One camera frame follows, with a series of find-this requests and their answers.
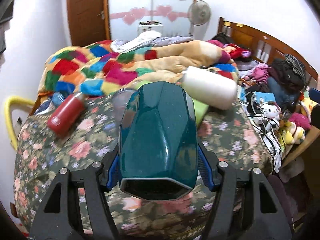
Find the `dark teal faceted cup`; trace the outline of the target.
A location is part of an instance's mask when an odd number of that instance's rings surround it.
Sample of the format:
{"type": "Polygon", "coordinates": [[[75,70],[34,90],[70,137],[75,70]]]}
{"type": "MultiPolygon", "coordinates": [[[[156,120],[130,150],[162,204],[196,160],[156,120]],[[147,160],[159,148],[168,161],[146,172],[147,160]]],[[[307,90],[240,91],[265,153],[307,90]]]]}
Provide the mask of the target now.
{"type": "Polygon", "coordinates": [[[194,103],[173,83],[147,83],[127,103],[119,128],[119,187],[150,201],[176,200],[198,174],[194,103]]]}

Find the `yellow plush toy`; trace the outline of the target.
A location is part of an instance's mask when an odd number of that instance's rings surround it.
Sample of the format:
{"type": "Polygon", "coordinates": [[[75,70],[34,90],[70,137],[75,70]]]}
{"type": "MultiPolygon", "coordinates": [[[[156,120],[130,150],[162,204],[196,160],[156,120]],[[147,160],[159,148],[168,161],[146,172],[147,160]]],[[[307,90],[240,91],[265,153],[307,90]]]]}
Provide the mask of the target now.
{"type": "Polygon", "coordinates": [[[301,144],[305,139],[305,130],[294,122],[285,123],[285,143],[288,145],[301,144]]]}

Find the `white cat plush toy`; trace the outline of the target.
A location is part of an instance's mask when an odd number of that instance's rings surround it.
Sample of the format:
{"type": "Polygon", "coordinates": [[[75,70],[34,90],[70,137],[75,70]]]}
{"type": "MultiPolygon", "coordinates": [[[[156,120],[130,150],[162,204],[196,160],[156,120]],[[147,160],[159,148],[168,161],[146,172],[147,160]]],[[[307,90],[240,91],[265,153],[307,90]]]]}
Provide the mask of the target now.
{"type": "Polygon", "coordinates": [[[264,102],[260,104],[260,109],[265,117],[279,121],[281,108],[277,105],[276,102],[264,102]]]}

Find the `green thermos bottle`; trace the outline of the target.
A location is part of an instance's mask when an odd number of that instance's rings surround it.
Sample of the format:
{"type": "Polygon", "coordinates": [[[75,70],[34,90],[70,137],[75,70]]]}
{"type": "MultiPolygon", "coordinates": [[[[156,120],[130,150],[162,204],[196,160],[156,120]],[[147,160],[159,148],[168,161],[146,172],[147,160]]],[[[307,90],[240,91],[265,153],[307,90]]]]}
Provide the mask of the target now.
{"type": "MultiPolygon", "coordinates": [[[[132,88],[139,89],[141,86],[146,85],[150,83],[149,81],[140,80],[134,81],[132,84],[132,88]]],[[[197,127],[200,126],[202,120],[204,119],[204,116],[206,115],[209,106],[205,103],[202,103],[196,99],[193,99],[194,108],[195,108],[195,117],[196,117],[196,123],[197,127]]]]}

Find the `light blue box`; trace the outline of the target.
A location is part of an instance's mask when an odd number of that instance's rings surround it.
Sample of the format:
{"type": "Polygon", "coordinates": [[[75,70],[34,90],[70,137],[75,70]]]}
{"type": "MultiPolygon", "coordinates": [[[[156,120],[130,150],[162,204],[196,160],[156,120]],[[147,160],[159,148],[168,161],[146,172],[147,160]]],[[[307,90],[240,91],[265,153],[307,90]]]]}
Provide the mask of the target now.
{"type": "Polygon", "coordinates": [[[258,104],[262,104],[268,101],[273,101],[273,102],[276,101],[273,93],[263,93],[263,92],[255,92],[254,99],[258,104]]]}

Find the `white thermos bottle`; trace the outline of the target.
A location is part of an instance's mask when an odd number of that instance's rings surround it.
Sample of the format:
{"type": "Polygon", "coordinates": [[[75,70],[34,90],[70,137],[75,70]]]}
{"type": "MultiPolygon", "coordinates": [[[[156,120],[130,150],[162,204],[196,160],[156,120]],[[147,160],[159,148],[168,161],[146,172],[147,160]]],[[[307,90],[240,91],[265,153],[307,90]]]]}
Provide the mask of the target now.
{"type": "Polygon", "coordinates": [[[193,99],[220,110],[230,109],[237,96],[234,80],[196,67],[183,72],[181,86],[193,99]]]}

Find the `black patterned bag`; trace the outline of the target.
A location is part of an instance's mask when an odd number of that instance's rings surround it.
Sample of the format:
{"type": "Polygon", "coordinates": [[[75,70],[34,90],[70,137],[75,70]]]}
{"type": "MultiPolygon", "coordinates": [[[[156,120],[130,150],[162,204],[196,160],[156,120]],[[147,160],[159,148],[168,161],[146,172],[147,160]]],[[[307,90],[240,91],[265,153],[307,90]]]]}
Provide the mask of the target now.
{"type": "Polygon", "coordinates": [[[291,54],[285,54],[284,59],[274,59],[269,65],[269,76],[288,92],[298,92],[306,86],[305,66],[291,54]]]}

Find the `pile of pink clothes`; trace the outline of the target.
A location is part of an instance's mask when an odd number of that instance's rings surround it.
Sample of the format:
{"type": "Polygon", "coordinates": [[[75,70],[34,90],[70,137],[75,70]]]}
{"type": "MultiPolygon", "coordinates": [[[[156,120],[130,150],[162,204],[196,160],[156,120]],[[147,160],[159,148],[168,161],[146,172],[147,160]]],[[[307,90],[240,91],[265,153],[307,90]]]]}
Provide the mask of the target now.
{"type": "Polygon", "coordinates": [[[236,83],[247,82],[250,85],[267,83],[269,66],[252,59],[250,49],[241,48],[237,44],[223,44],[218,40],[209,40],[222,49],[222,57],[218,63],[212,64],[208,69],[216,74],[232,79],[236,83]]]}

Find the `colourful patchwork blanket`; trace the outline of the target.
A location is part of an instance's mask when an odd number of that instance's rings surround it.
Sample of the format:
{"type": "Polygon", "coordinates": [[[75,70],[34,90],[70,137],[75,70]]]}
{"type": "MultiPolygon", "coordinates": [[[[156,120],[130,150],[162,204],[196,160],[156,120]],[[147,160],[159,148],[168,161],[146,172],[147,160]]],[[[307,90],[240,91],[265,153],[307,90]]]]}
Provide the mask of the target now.
{"type": "Polygon", "coordinates": [[[105,40],[85,47],[65,47],[50,56],[44,64],[38,94],[66,90],[101,96],[140,81],[176,83],[188,67],[239,80],[230,54],[213,42],[193,40],[120,54],[111,49],[110,40],[105,40]]]}

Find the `wooden bed headboard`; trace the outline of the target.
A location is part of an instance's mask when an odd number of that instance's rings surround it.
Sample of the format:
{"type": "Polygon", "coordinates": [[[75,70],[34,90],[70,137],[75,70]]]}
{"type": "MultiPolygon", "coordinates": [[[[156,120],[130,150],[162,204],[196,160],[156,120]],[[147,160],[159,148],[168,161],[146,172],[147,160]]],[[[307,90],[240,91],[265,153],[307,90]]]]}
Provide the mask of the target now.
{"type": "Polygon", "coordinates": [[[219,18],[217,32],[228,35],[237,45],[250,49],[252,58],[259,62],[271,64],[274,59],[284,59],[286,54],[293,55],[305,66],[307,85],[317,87],[319,82],[317,70],[302,55],[281,40],[253,27],[229,22],[223,17],[219,18]]]}

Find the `grey white crumpled sheet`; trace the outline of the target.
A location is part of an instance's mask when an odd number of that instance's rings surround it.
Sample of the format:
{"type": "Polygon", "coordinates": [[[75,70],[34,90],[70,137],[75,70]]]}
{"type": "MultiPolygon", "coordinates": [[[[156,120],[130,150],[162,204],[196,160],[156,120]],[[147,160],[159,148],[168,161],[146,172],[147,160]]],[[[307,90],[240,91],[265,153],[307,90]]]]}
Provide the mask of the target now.
{"type": "Polygon", "coordinates": [[[180,44],[190,42],[193,38],[189,36],[161,36],[161,33],[155,30],[142,32],[131,41],[114,40],[110,44],[110,48],[116,53],[127,53],[144,47],[163,47],[171,44],[180,44]]]}

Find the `small white cabinet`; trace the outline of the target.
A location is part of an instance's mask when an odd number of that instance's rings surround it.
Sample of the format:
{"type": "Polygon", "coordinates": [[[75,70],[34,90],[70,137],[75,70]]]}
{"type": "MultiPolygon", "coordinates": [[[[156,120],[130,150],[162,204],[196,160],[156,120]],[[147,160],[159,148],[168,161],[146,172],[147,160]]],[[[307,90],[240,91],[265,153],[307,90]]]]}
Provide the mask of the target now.
{"type": "Polygon", "coordinates": [[[143,32],[154,30],[161,34],[163,34],[163,27],[164,25],[159,21],[146,21],[146,22],[139,22],[137,28],[137,35],[140,35],[143,32]]]}

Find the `brown wooden door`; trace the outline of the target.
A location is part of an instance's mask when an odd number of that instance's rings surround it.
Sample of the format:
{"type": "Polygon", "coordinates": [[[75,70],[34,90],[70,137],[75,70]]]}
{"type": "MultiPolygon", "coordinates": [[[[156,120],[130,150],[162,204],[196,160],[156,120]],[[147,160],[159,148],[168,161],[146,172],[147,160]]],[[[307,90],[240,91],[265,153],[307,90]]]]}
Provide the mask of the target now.
{"type": "Polygon", "coordinates": [[[74,46],[109,40],[108,0],[66,0],[69,32],[74,46]]]}

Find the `sliding wardrobe with hearts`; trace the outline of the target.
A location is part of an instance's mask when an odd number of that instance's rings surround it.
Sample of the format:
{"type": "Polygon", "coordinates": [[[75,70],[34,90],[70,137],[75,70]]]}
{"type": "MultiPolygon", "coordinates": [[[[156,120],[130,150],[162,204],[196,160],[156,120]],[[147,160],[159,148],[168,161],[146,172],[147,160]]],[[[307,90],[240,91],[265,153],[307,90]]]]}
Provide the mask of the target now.
{"type": "Polygon", "coordinates": [[[193,0],[108,0],[113,40],[132,40],[142,22],[157,21],[163,36],[189,35],[188,9],[193,0]]]}

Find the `yellow padded rail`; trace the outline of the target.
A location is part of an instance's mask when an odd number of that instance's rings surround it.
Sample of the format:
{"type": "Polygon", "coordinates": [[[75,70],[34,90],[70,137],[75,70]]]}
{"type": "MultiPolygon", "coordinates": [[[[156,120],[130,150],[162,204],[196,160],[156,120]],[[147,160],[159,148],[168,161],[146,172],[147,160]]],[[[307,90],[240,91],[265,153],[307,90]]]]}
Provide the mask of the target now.
{"type": "Polygon", "coordinates": [[[25,99],[23,97],[12,95],[5,99],[4,101],[4,119],[5,119],[5,125],[7,128],[8,136],[10,139],[10,144],[14,150],[17,150],[18,143],[17,143],[17,137],[14,131],[14,126],[12,123],[12,117],[11,117],[11,106],[12,105],[20,105],[20,106],[28,106],[31,107],[34,105],[34,101],[30,99],[25,99]]]}

